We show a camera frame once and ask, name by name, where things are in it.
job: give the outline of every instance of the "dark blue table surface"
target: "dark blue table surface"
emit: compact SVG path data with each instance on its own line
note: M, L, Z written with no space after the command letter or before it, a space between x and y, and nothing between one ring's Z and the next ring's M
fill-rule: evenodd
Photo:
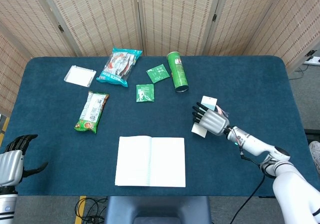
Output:
M152 67L163 63L169 71L165 57L140 57L128 88L96 80L90 88L64 82L72 65L94 69L97 77L107 59L39 57L28 63L1 149L17 136L35 133L39 136L30 143L25 167L49 165L19 184L20 195L250 195L262 178L260 170L241 160L239 149L224 136L207 134L204 139L191 132L192 106L203 95L218 99L231 125L286 149L306 180L319 188L280 58L182 57L189 90L176 93L172 78L165 79L154 85L154 102L136 103L135 86L151 83L146 70ZM110 94L97 134L74 130L89 90ZM119 136L136 135L184 137L186 188L115 186ZM256 195L273 195L272 183L266 180Z

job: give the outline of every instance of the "snack bag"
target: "snack bag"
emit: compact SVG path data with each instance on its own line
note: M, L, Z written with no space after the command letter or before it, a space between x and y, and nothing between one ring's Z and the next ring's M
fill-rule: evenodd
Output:
M113 48L112 54L97 81L128 87L127 78L141 54L141 50Z
M108 98L109 95L106 93L89 91L87 102L74 129L77 131L91 130L97 133L99 119Z

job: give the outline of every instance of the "woven panel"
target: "woven panel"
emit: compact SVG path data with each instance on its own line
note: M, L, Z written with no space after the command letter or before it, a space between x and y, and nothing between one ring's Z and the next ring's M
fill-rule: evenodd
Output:
M27 62L28 58L0 33L0 113L11 113Z
M278 0L249 44L248 55L281 57L286 67L320 35L320 0Z
M141 49L134 0L54 0L84 56Z
M271 0L224 0L209 55L241 55L258 28Z
M201 54L213 0L142 0L147 55Z
M70 56L38 0L0 0L0 20L33 56Z

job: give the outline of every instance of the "notebook page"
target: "notebook page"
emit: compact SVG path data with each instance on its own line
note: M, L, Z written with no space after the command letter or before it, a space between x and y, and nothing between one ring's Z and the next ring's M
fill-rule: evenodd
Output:
M152 138L150 186L186 187L184 138Z
M149 186L151 137L120 137L116 186Z

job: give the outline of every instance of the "can lid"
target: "can lid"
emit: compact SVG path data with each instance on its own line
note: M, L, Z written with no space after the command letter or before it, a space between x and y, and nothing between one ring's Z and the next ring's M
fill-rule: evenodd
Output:
M178 51L173 51L173 52L168 53L167 56L166 56L166 58L168 59L168 56L169 56L170 54L172 54L172 53L178 53L178 55L180 56L180 53L179 53Z
M189 89L189 86L188 85L183 85L183 86L180 86L178 88L175 89L176 92L178 93L182 93L182 92L185 92Z

